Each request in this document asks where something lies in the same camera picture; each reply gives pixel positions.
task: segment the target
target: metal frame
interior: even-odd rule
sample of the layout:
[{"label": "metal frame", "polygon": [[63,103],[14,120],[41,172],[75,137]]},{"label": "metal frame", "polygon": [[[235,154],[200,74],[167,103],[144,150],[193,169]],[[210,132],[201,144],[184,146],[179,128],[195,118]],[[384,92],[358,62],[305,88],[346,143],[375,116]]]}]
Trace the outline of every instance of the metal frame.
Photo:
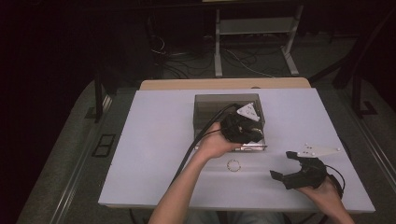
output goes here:
[{"label": "metal frame", "polygon": [[299,72],[291,57],[290,50],[297,28],[303,13],[304,6],[298,6],[294,17],[290,18],[267,18],[246,20],[224,20],[220,19],[219,9],[216,10],[216,46],[215,46],[215,71],[216,77],[222,77],[220,36],[240,34],[267,34],[288,33],[289,39],[285,47],[282,47],[283,57],[293,77],[299,76]]}]

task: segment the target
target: open box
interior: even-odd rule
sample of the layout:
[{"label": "open box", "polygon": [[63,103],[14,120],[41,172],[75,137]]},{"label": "open box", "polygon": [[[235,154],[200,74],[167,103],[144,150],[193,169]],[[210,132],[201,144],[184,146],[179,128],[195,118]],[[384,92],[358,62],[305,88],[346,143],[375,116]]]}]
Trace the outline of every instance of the open box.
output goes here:
[{"label": "open box", "polygon": [[[193,128],[194,137],[212,120],[212,118],[224,107],[231,104],[247,105],[253,103],[256,114],[260,117],[259,123],[261,124],[261,131],[265,124],[264,115],[262,113],[262,104],[260,103],[259,94],[198,94],[195,95],[194,101],[194,116]],[[216,121],[222,121],[227,114],[235,112],[236,108],[231,107],[224,111],[224,113]],[[266,148],[265,138],[255,143],[250,142],[236,148],[233,151],[247,152],[247,151],[264,151]]]}]

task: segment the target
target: tabletop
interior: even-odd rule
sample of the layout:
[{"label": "tabletop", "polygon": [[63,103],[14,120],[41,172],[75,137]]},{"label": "tabletop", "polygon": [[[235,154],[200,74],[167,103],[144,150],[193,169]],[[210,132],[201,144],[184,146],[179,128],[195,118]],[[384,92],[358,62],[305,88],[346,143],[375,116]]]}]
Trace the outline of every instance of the tabletop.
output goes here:
[{"label": "tabletop", "polygon": [[[138,91],[108,171],[99,204],[113,207],[154,207],[169,186],[193,140],[195,94],[258,93],[265,116],[264,152],[230,152],[210,161],[191,198],[192,208],[215,210],[316,211],[296,190],[286,190],[269,170],[298,172],[299,162],[286,151],[305,143],[340,147],[321,160],[346,180],[343,199],[349,212],[375,209],[343,149],[315,89],[229,89]],[[227,162],[238,160],[239,172]],[[330,170],[339,180],[340,177]]]}]

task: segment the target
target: black cable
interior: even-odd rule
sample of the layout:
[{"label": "black cable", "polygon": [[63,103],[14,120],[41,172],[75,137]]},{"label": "black cable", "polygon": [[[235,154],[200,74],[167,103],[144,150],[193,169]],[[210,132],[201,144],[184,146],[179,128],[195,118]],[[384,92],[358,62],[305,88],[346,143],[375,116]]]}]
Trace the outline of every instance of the black cable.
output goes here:
[{"label": "black cable", "polygon": [[[210,58],[209,63],[206,64],[206,65],[203,66],[203,67],[192,67],[192,66],[190,66],[190,65],[188,65],[188,64],[186,64],[186,63],[179,62],[179,61],[174,61],[174,60],[169,60],[168,63],[179,63],[179,64],[180,64],[179,66],[184,66],[184,67],[187,68],[187,73],[188,73],[189,75],[198,77],[198,76],[201,76],[201,75],[202,75],[203,73],[205,73],[205,72],[212,71],[212,70],[207,70],[207,68],[209,68],[209,67],[212,65],[212,63],[213,63],[213,58],[214,58],[214,56],[212,55],[212,57]],[[199,73],[193,73],[193,72],[191,71],[191,69],[193,69],[193,70],[204,70],[204,71],[199,72]]]},{"label": "black cable", "polygon": [[174,77],[181,79],[181,76],[180,76],[177,72],[175,72],[174,70],[169,69],[169,68],[167,68],[167,67],[163,67],[163,69],[166,69],[166,70],[172,72],[172,74],[175,75]]},{"label": "black cable", "polygon": [[253,72],[253,73],[256,73],[256,74],[260,74],[260,75],[262,75],[262,76],[267,76],[267,77],[273,77],[273,76],[271,76],[271,75],[269,75],[269,74],[265,74],[265,73],[262,73],[262,72],[259,72],[259,71],[256,71],[256,70],[253,70],[253,69],[251,69],[249,66],[247,66],[247,65],[245,65],[232,51],[230,51],[230,50],[228,50],[228,49],[223,49],[223,50],[225,50],[225,51],[227,51],[228,53],[230,53],[230,54],[232,54],[234,57],[235,57],[235,59],[238,61],[238,62],[240,62],[247,70],[249,70],[250,72]]},{"label": "black cable", "polygon": [[222,108],[207,124],[206,126],[197,134],[195,137],[194,141],[191,143],[189,149],[186,152],[186,155],[184,155],[183,161],[181,164],[178,166],[178,169],[175,173],[174,178],[172,179],[172,182],[169,186],[173,184],[173,182],[176,180],[176,178],[180,175],[181,171],[184,168],[184,165],[186,164],[187,160],[189,159],[190,154],[192,153],[192,150],[195,148],[195,146],[198,144],[199,141],[204,137],[206,131],[212,126],[212,124],[219,119],[219,117],[229,108],[231,107],[241,107],[241,105],[238,104],[231,104],[231,105],[226,105],[224,108]]},{"label": "black cable", "polygon": [[134,224],[137,224],[136,219],[134,218],[134,212],[132,211],[132,209],[128,209],[129,210],[129,217],[131,218],[132,222]]},{"label": "black cable", "polygon": [[178,69],[178,68],[175,68],[175,67],[173,67],[173,66],[169,66],[169,65],[167,65],[167,64],[163,64],[163,67],[166,68],[166,69],[168,69],[168,70],[173,70],[174,72],[178,73],[179,75],[181,74],[182,76],[184,76],[186,79],[189,79],[189,76],[187,76],[187,74],[186,74],[185,72],[181,71],[181,70]]},{"label": "black cable", "polygon": [[344,192],[344,189],[346,188],[346,180],[344,179],[344,177],[341,175],[341,173],[339,171],[337,171],[335,168],[331,167],[330,165],[325,165],[325,166],[334,170],[335,172],[337,172],[337,174],[339,174],[341,176],[341,178],[343,179],[343,187],[341,188],[341,190]]},{"label": "black cable", "polygon": [[[250,62],[249,60],[248,60],[248,58],[253,58],[253,62]],[[255,64],[255,63],[257,63],[257,57],[256,57],[256,55],[255,54],[249,54],[248,56],[245,56],[245,57],[237,57],[237,59],[235,58],[235,57],[232,57],[232,59],[234,60],[234,61],[236,61],[236,62],[239,62],[239,63],[244,63],[245,65],[248,65],[248,66],[251,66],[251,65],[253,65],[253,64]]]},{"label": "black cable", "polygon": [[209,134],[219,132],[219,131],[221,131],[221,130],[224,130],[224,129],[217,129],[217,130],[215,130],[215,131],[205,133],[205,134],[202,136],[202,138],[204,138],[205,136],[207,136],[207,135],[209,135]]},{"label": "black cable", "polygon": [[250,51],[248,51],[246,49],[245,50],[238,49],[238,51],[243,52],[243,53],[248,55],[246,57],[240,57],[239,59],[244,60],[244,59],[247,59],[247,58],[254,57],[254,62],[256,63],[257,62],[257,56],[275,54],[278,51],[280,51],[281,49],[282,48],[277,48],[276,50],[273,50],[273,51],[270,51],[270,52],[265,52],[265,53],[259,53],[262,50],[262,48],[256,49],[254,52],[250,52]]}]

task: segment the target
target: wrist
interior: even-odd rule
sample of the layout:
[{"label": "wrist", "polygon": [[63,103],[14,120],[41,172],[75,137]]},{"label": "wrist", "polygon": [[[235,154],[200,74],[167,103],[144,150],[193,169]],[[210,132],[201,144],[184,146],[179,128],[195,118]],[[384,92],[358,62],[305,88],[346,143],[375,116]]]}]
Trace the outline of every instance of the wrist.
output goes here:
[{"label": "wrist", "polygon": [[352,217],[347,211],[329,215],[329,218],[336,224],[354,224]]},{"label": "wrist", "polygon": [[202,153],[200,150],[196,151],[195,154],[192,156],[191,160],[195,160],[199,163],[206,164],[210,161],[211,158],[206,156],[205,153]]}]

